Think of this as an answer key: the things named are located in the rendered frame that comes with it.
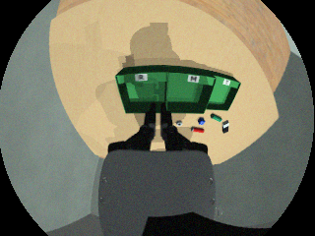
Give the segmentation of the blue die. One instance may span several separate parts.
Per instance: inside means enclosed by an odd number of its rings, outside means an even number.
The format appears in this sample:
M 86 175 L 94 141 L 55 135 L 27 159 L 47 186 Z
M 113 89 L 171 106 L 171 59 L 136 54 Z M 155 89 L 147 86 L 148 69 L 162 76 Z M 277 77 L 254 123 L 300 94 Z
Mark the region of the blue die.
M 203 125 L 205 123 L 205 119 L 200 117 L 198 123 L 199 125 Z

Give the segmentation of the red battery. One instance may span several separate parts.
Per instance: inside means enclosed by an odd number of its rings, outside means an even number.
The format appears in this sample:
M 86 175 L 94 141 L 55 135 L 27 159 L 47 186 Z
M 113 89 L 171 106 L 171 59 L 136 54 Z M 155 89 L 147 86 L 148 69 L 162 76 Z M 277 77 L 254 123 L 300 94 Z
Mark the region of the red battery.
M 195 127 L 192 127 L 192 128 L 191 128 L 191 131 L 192 131 L 192 132 L 204 133 L 204 129 L 201 129 L 201 128 L 195 128 Z

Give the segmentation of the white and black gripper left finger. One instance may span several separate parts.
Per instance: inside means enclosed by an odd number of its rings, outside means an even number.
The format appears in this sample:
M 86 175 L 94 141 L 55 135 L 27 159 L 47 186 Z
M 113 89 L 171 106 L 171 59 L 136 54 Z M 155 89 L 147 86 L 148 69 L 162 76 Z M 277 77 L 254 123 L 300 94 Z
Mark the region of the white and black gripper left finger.
M 146 111 L 144 125 L 140 127 L 139 132 L 127 139 L 125 142 L 121 141 L 109 144 L 107 151 L 111 152 L 117 149 L 150 150 L 152 140 L 155 136 L 156 104 L 151 102 L 151 109 L 150 111 Z

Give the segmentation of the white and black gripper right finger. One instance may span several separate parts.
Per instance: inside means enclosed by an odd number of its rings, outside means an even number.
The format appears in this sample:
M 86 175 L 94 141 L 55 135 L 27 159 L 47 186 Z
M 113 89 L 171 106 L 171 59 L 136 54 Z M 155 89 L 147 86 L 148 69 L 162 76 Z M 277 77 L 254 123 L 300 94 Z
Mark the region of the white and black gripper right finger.
M 172 124 L 171 111 L 166 111 L 166 103 L 160 104 L 161 125 L 160 136 L 164 140 L 165 150 L 200 150 L 208 153 L 205 144 L 190 142 Z

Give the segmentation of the green battery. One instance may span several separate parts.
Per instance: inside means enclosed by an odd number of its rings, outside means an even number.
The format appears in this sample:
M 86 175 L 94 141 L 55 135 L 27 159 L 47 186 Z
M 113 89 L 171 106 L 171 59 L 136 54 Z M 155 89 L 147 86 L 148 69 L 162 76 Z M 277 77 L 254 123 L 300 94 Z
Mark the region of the green battery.
M 222 118 L 220 118 L 219 116 L 217 116 L 217 115 L 215 115 L 215 114 L 212 114 L 212 115 L 211 115 L 211 118 L 214 119 L 214 120 L 217 120 L 217 121 L 219 121 L 219 122 L 222 121 Z

